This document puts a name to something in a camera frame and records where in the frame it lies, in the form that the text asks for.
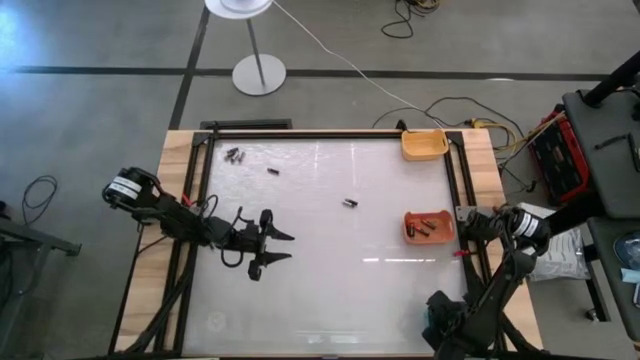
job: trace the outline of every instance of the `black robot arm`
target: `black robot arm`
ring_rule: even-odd
[[[159,221],[162,233],[177,241],[219,248],[222,261],[228,267],[240,265],[244,253],[255,254],[255,259],[249,263],[249,277],[255,281],[260,280],[262,267],[291,257],[290,254],[266,251],[267,237],[274,240],[294,240],[273,226],[271,210],[262,211],[258,224],[242,219],[242,207],[238,209],[238,214],[232,222],[216,216],[205,217],[203,213],[207,204],[187,207],[179,203],[173,195],[162,189],[156,176],[139,168],[120,170],[113,181],[103,189],[102,198],[112,208],[129,212],[139,223]],[[234,228],[239,220],[245,224],[242,230]],[[224,251],[240,252],[241,260],[235,264],[228,264],[224,260]]]
[[[535,268],[536,258],[547,251],[551,237],[547,222],[520,208],[505,206],[490,215],[472,210],[459,225],[461,236],[475,240],[478,246],[500,239],[504,255],[481,294],[467,296],[466,302],[451,301],[441,291],[429,298],[429,325],[422,336],[436,351],[435,358],[491,355],[488,348],[497,338],[501,324],[518,351],[542,354],[526,342],[503,310]]]

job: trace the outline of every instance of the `red equipment case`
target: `red equipment case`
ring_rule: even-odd
[[[563,105],[556,105],[542,123],[563,110]],[[589,168],[566,117],[549,126],[529,145],[529,150],[546,185],[550,204],[566,203],[589,188]]]

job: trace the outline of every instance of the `gray floor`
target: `gray floor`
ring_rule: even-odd
[[[282,0],[327,46],[370,70],[606,73],[640,48],[640,18],[631,0],[445,1],[413,22],[410,40],[385,38],[392,1]],[[186,66],[202,1],[0,0],[0,66]],[[260,47],[290,69],[345,69],[275,7],[255,20]],[[250,51],[246,27],[211,17],[198,61],[231,68]],[[60,189],[36,228],[84,244],[75,259],[55,255],[34,293],[19,349],[52,359],[104,353],[110,341],[136,238],[135,224],[109,209],[100,190],[124,166],[157,168],[181,76],[0,75],[0,199],[19,210],[24,186],[38,175]],[[380,80],[417,105],[441,96],[472,96],[528,131],[567,91],[585,82]],[[250,98],[228,77],[196,77],[181,129],[205,120],[291,118],[297,128],[366,128],[403,106],[359,79],[289,78],[276,93]],[[443,103],[434,114],[455,123],[490,116],[467,103]],[[411,126],[431,124],[396,113]],[[495,134],[499,144],[503,138]],[[511,163],[536,178],[527,155]],[[544,205],[503,179],[511,202]],[[591,324],[583,282],[531,284],[545,347],[552,352],[628,359],[632,347],[607,295],[613,321]]]

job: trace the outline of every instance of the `floor lamp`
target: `floor lamp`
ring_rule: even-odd
[[[242,93],[252,96],[270,94],[280,88],[287,69],[280,59],[260,54],[251,18],[265,12],[273,0],[205,0],[213,14],[233,20],[247,20],[253,55],[247,56],[233,68],[233,84]]]

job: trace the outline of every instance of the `white cable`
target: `white cable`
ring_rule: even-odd
[[[274,4],[276,4],[277,7],[280,8],[280,10],[282,10],[283,13],[285,13],[288,17],[291,18],[291,20],[293,20],[296,24],[298,24],[298,26],[300,26],[302,28],[302,30],[304,30],[307,34],[309,34],[309,36],[311,36],[313,38],[313,40],[315,40],[318,45],[320,45],[320,47],[326,51],[327,53],[337,57],[338,59],[346,62],[347,64],[349,64],[349,66],[351,66],[355,71],[357,71],[365,80],[367,80],[368,82],[370,82],[373,86],[377,87],[378,89],[380,89],[380,91],[382,91],[383,93],[389,95],[390,97],[404,103],[405,105],[408,105],[414,109],[418,109],[420,111],[424,111],[423,109],[420,109],[419,107],[413,105],[412,103],[400,98],[397,95],[394,95],[392,93],[390,93],[389,91],[387,91],[385,88],[383,88],[382,86],[378,85],[378,83],[376,83],[375,81],[369,79],[362,71],[360,71],[360,69],[358,69],[357,66],[353,65],[353,63],[349,60],[347,60],[346,58],[344,58],[342,55],[334,53],[333,51],[327,49],[326,46],[324,46],[324,44],[322,43],[322,41],[320,41],[320,39],[318,39],[315,35],[313,35],[313,33],[311,31],[309,31],[309,29],[307,29],[304,25],[302,25],[302,23],[300,21],[298,21],[298,19],[295,18],[295,16],[291,15],[287,10],[285,10],[280,4],[278,4],[277,1],[273,2]],[[438,124],[437,121],[433,120],[433,122],[438,125],[439,128],[443,128],[442,125]]]

